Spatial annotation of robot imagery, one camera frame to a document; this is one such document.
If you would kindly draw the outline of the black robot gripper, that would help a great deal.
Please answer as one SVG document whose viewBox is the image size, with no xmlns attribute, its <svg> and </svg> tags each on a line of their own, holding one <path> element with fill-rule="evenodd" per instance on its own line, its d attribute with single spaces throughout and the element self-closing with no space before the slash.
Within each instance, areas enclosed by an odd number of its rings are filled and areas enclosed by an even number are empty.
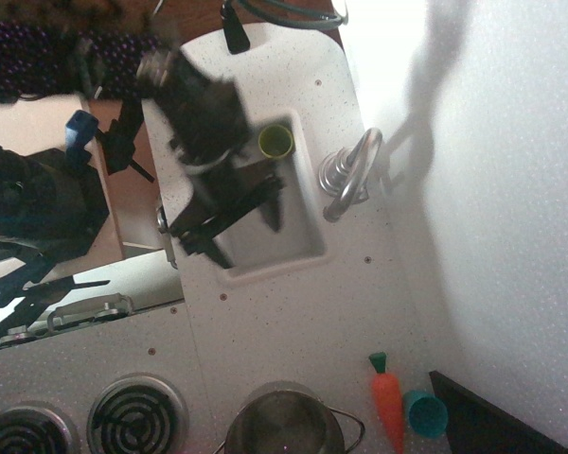
<svg viewBox="0 0 568 454">
<path fill-rule="evenodd" d="M 256 209 L 272 232 L 281 231 L 284 182 L 277 174 L 276 162 L 261 159 L 236 166 L 231 151 L 205 164 L 185 154 L 179 161 L 192 195 L 169 223 L 169 233 L 186 254 L 203 254 L 222 269 L 231 269 L 233 263 L 217 245 L 216 237 Z"/>
</svg>

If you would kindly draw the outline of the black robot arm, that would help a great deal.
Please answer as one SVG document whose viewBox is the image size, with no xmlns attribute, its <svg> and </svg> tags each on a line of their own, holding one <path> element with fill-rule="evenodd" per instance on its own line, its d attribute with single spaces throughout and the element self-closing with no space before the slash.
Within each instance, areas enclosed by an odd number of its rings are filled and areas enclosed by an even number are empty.
<svg viewBox="0 0 568 454">
<path fill-rule="evenodd" d="M 234 81 L 204 74 L 174 28 L 125 2 L 0 1 L 0 103 L 65 95 L 155 103 L 193 187 L 171 231 L 187 253 L 231 268 L 216 237 L 281 186 L 271 166 L 252 181 L 233 163 L 252 135 Z"/>
</svg>

